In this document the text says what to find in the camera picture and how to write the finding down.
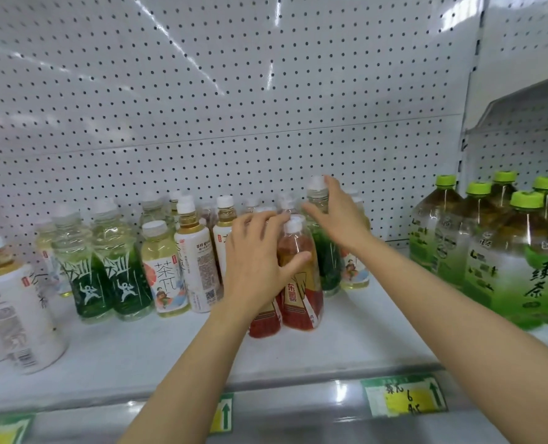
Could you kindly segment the white metal shelf board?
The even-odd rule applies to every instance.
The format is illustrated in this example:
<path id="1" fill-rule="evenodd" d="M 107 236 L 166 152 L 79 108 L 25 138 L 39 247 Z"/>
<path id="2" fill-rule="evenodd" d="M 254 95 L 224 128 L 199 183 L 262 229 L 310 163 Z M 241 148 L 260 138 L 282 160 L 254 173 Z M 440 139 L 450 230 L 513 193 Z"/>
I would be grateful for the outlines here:
<path id="1" fill-rule="evenodd" d="M 69 347 L 20 375 L 0 362 L 0 414 L 35 413 L 25 443 L 115 443 L 207 314 L 87 325 L 52 298 Z M 432 373 L 448 411 L 373 416 L 361 380 Z M 319 327 L 246 336 L 226 382 L 229 433 L 213 444 L 508 444 L 476 409 L 376 281 L 325 300 Z"/>

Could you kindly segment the person's left hand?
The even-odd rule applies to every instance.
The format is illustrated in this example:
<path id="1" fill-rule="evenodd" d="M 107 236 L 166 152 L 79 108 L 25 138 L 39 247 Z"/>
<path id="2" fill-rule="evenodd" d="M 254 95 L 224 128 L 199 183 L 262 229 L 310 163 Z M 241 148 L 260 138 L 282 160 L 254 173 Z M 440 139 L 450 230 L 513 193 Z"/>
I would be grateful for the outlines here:
<path id="1" fill-rule="evenodd" d="M 276 285 L 279 236 L 289 214 L 249 213 L 233 221 L 226 239 L 224 304 L 248 326 L 281 291 Z"/>

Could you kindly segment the pale yellow drink bottle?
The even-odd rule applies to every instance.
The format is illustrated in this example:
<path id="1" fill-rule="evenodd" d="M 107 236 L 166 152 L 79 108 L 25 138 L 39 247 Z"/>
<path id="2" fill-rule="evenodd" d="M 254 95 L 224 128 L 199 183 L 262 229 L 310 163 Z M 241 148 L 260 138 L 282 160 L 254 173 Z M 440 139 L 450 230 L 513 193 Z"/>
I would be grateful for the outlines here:
<path id="1" fill-rule="evenodd" d="M 35 221 L 34 225 L 36 231 L 35 247 L 43 257 L 50 290 L 63 298 L 72 296 L 70 281 L 52 246 L 56 239 L 54 222 L 49 218 L 41 218 Z"/>

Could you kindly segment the yellow price tag green arrow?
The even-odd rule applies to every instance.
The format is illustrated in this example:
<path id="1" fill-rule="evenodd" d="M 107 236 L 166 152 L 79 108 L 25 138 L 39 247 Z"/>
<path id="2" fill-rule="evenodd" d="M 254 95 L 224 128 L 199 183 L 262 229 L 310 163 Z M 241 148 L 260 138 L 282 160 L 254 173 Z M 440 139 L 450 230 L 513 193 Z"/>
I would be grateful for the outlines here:
<path id="1" fill-rule="evenodd" d="M 234 393 L 222 394 L 212 419 L 210 435 L 232 433 Z"/>

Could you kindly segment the person's right forearm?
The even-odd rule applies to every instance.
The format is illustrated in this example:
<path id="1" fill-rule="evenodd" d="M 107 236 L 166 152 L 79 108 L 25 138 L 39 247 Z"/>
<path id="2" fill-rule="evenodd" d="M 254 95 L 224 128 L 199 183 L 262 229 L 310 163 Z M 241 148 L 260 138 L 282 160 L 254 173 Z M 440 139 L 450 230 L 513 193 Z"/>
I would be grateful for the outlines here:
<path id="1" fill-rule="evenodd" d="M 548 346 L 370 233 L 342 239 L 510 444 L 548 444 Z"/>

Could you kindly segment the person's right hand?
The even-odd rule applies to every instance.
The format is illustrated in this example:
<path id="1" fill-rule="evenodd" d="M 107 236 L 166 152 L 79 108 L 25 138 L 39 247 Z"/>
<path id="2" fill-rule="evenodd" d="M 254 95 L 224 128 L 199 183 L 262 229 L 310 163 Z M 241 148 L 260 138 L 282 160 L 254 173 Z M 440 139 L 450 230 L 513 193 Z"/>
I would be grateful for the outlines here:
<path id="1" fill-rule="evenodd" d="M 339 181 L 329 175 L 323 177 L 329 190 L 331 217 L 331 225 L 323 229 L 338 246 L 354 255 L 362 256 L 367 245 L 374 241 L 371 229 L 367 228 L 359 208 L 343 191 Z"/>

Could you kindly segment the large white label tea bottle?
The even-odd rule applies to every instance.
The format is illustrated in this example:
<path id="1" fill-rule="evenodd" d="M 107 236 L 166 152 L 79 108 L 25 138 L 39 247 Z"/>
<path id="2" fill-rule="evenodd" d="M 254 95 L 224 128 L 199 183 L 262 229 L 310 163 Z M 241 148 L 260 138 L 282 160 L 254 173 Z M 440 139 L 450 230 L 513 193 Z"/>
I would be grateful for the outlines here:
<path id="1" fill-rule="evenodd" d="M 0 343 L 7 358 L 23 374 L 39 372 L 67 351 L 39 287 L 35 270 L 9 250 L 0 236 Z"/>

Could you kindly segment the illustrated label tea bottle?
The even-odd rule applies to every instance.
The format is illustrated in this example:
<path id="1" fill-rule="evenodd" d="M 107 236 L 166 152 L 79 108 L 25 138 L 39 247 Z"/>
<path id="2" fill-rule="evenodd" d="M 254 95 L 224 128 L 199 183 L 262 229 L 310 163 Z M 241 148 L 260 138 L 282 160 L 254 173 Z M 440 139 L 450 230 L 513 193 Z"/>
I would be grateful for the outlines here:
<path id="1" fill-rule="evenodd" d="M 370 273 L 362 261 L 348 250 L 341 248 L 342 280 L 344 290 L 359 290 L 369 286 Z"/>
<path id="2" fill-rule="evenodd" d="M 159 220 L 144 223 L 142 234 L 141 257 L 157 314 L 167 318 L 189 311 L 174 232 Z"/>

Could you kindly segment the white upper shelf board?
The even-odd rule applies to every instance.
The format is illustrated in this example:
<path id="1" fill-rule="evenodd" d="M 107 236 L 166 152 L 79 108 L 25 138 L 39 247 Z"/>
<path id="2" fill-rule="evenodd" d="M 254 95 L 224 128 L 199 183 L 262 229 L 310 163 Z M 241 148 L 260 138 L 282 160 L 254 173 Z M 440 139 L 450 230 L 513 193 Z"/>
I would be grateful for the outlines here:
<path id="1" fill-rule="evenodd" d="M 548 80 L 491 101 L 476 120 L 470 113 L 465 119 L 471 134 L 548 128 Z"/>

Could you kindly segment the person's left forearm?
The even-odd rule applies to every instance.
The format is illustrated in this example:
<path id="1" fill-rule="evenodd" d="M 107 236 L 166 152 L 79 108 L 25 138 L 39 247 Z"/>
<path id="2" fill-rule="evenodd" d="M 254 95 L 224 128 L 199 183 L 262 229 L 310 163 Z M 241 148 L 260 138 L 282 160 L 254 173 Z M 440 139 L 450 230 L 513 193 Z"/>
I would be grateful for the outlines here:
<path id="1" fill-rule="evenodd" d="M 204 444 L 250 323 L 275 297 L 220 302 L 117 444 Z"/>

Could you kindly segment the white shelf upright post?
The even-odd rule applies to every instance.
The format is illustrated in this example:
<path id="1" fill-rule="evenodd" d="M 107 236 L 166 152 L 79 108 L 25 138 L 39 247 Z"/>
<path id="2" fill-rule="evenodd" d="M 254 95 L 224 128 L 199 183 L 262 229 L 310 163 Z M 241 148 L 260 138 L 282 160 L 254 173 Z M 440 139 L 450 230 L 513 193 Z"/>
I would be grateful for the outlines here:
<path id="1" fill-rule="evenodd" d="M 473 55 L 471 57 L 470 61 L 470 71 L 468 72 L 468 80 L 467 80 L 467 86 L 466 86 L 466 95 L 465 95 L 465 103 L 464 103 L 464 110 L 463 110 L 463 117 L 462 117 L 462 127 L 461 127 L 461 133 L 459 136 L 459 142 L 458 142 L 458 163 L 457 163 L 457 181 L 456 181 L 456 190 L 459 194 L 464 195 L 465 194 L 465 188 L 468 185 L 467 176 L 465 174 L 465 160 L 466 160 L 466 148 L 467 148 L 467 121 L 470 114 L 470 103 L 472 99 L 472 92 L 473 92 L 473 79 L 475 77 L 475 73 L 478 66 L 478 60 L 480 57 L 480 48 L 481 48 L 481 40 L 483 38 L 483 15 L 484 13 L 481 13 L 481 15 L 478 17 L 478 25 L 477 25 L 477 31 L 474 36 L 474 40 L 472 42 L 473 44 Z"/>

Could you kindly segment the red tea bottle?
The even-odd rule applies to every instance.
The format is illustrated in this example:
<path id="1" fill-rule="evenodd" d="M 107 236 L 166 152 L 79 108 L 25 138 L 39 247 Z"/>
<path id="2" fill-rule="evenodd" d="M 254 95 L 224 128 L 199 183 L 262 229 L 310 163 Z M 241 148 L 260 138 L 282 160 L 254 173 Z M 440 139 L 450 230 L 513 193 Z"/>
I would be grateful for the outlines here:
<path id="1" fill-rule="evenodd" d="M 293 214 L 284 224 L 278 241 L 279 265 L 287 265 L 301 252 L 308 252 L 310 260 L 292 275 L 280 292 L 281 313 L 285 326 L 310 331 L 316 329 L 322 320 L 324 296 L 312 234 L 305 217 Z"/>
<path id="2" fill-rule="evenodd" d="M 280 291 L 271 302 L 260 309 L 248 328 L 248 336 L 261 339 L 275 335 L 280 331 L 282 322 L 282 292 Z"/>

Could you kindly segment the green label drink bottle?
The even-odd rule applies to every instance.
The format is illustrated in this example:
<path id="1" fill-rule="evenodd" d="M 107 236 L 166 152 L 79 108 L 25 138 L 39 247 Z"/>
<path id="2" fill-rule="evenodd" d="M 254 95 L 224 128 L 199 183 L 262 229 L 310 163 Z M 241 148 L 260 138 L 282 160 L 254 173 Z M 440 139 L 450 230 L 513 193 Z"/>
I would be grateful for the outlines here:
<path id="1" fill-rule="evenodd" d="M 126 322 L 142 319 L 152 313 L 153 298 L 136 234 L 112 199 L 94 201 L 92 215 L 92 248 L 109 280 L 116 315 Z"/>
<path id="2" fill-rule="evenodd" d="M 80 320 L 96 323 L 113 317 L 109 280 L 79 209 L 73 203 L 62 202 L 51 217 L 56 227 L 52 249 L 70 283 Z"/>
<path id="3" fill-rule="evenodd" d="M 328 213 L 329 190 L 323 175 L 312 176 L 309 179 L 307 201 L 322 213 Z M 325 297 L 333 297 L 340 292 L 342 280 L 342 258 L 339 248 L 312 216 L 305 214 L 305 217 L 307 227 L 314 239 L 322 292 Z"/>

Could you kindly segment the green yellow handwritten price tag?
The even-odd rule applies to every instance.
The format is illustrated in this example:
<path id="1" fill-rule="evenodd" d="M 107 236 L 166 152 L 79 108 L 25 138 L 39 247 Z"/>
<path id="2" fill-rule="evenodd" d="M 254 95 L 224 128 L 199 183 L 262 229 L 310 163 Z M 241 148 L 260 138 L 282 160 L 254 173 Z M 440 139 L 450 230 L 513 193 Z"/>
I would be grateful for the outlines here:
<path id="1" fill-rule="evenodd" d="M 433 373 L 415 373 L 360 381 L 373 418 L 394 418 L 448 412 Z"/>

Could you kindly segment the slim white label tea bottle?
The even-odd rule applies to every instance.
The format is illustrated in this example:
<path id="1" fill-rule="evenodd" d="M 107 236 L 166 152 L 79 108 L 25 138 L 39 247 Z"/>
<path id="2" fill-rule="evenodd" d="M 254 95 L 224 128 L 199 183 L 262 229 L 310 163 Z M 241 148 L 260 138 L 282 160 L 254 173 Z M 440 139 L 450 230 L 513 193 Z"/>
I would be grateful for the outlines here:
<path id="1" fill-rule="evenodd" d="M 196 211 L 192 195 L 180 195 L 179 228 L 174 234 L 191 310 L 209 313 L 223 296 L 211 235 Z"/>
<path id="2" fill-rule="evenodd" d="M 233 221 L 237 218 L 234 197 L 222 195 L 217 198 L 217 222 L 212 229 L 215 251 L 221 281 L 226 275 L 226 239 L 232 231 Z"/>

